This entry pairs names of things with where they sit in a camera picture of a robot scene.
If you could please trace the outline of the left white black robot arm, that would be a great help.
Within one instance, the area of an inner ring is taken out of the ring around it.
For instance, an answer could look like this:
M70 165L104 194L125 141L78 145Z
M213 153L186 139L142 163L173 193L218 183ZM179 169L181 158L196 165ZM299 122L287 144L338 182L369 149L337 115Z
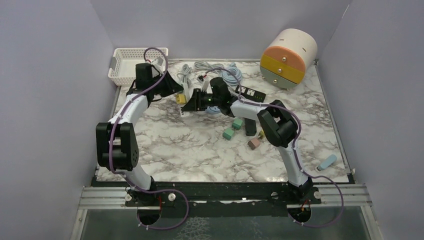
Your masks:
M160 69L152 63L138 63L135 80L126 92L124 104L110 120L98 123L95 128L98 164L123 177L147 206L155 203L159 191L153 177L138 164L135 125L155 96L165 98L182 90L183 87L168 73L167 66Z

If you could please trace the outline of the white power strip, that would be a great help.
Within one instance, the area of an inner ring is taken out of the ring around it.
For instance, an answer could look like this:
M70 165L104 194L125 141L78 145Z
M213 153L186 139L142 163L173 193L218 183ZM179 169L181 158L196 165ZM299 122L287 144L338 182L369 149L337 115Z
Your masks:
M180 116L182 118L187 118L190 116L190 113L183 111L183 106L191 99L193 89L186 81L183 81L180 85L183 87L183 91L176 95L176 102L180 105Z

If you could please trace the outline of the yellow plug adapter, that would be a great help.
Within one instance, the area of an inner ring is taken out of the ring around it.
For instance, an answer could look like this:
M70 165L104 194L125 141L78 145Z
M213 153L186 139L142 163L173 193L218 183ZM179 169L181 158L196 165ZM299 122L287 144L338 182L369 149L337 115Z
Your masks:
M265 132L264 132L263 130L261 130L261 131L258 133L257 138L258 138L258 139L260 139L260 140L262 140L264 137L265 137Z
M176 103L179 105L185 105L187 103L186 95L183 93L179 93L175 96Z

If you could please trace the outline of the pink plug adapter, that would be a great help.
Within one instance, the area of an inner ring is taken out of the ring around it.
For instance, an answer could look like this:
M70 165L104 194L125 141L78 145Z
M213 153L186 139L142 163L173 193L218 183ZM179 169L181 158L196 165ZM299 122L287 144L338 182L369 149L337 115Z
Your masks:
M259 138L252 138L248 141L247 145L251 150L257 149L261 145L262 141Z

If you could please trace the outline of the green plug adapter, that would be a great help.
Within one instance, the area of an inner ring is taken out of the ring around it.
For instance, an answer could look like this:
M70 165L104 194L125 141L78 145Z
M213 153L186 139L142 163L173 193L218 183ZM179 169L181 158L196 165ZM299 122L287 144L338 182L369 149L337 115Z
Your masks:
M242 118L235 118L231 124L231 127L235 130L240 130L243 126L243 119Z
M230 141L233 138L234 134L235 134L235 130L231 127L228 127L223 131L222 137Z

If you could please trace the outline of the round blue socket hub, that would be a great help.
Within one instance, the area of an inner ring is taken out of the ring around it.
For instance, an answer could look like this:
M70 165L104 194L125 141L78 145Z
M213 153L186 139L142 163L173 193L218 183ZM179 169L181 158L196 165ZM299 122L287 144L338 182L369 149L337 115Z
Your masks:
M221 110L217 106L208 106L205 110L205 113L210 115L220 114Z

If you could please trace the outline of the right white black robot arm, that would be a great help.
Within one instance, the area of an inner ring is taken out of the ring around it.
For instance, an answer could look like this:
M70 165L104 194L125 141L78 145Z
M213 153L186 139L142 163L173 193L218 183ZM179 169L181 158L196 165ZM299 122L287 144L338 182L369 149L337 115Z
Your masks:
M266 139L280 152L287 171L289 199L296 204L306 200L313 182L297 153L296 140L301 128L292 112L280 100L262 103L233 95L220 77L213 78L209 84L212 92L195 88L182 111L201 112L207 107L218 107L225 116L259 122Z

